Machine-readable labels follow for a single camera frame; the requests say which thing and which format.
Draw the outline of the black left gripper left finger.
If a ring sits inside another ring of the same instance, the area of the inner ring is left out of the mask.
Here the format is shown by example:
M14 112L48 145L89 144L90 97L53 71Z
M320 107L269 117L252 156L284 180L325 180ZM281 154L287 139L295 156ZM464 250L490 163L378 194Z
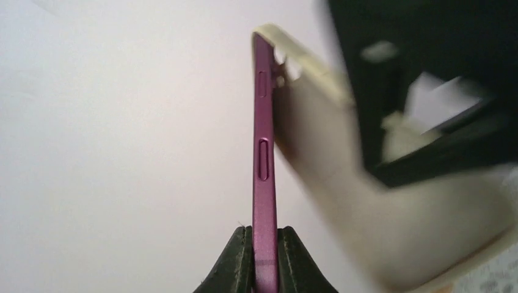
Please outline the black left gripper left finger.
M250 293L254 286L252 227L239 226L194 293Z

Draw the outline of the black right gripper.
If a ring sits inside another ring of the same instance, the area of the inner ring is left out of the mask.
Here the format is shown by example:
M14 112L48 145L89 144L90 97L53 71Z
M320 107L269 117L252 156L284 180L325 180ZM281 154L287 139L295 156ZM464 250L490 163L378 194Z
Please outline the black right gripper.
M388 187L517 162L516 1L328 1L360 121L406 105L421 73L466 78L489 110L464 111L445 133L392 162L370 162Z

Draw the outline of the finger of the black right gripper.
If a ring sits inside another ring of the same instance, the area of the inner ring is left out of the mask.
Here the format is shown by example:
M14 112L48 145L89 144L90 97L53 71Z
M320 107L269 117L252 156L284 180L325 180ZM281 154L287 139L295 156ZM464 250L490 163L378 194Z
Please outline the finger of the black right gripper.
M362 163L366 170L408 170L409 128L396 112L385 113L383 96L355 97Z

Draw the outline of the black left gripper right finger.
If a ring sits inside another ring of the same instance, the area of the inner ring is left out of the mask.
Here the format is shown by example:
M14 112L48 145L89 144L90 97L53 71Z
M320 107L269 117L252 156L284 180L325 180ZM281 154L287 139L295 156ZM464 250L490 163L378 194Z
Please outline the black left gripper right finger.
M337 293L291 226L277 230L279 291L281 293Z

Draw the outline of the magenta phone black screen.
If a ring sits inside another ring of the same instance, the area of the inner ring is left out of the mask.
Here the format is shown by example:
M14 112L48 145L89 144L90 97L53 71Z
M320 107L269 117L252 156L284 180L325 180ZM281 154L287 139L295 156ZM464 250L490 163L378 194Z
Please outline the magenta phone black screen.
M253 213L254 292L279 291L274 169L274 48L252 35L254 61Z

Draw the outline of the cream phone case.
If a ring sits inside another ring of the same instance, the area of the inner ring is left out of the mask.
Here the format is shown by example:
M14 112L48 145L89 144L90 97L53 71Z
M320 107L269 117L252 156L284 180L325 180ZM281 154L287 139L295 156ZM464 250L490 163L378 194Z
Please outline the cream phone case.
M360 168L343 75L275 24L255 33L298 63L274 97L275 142L327 225L383 292L439 292L517 259L517 191L486 172L389 189Z

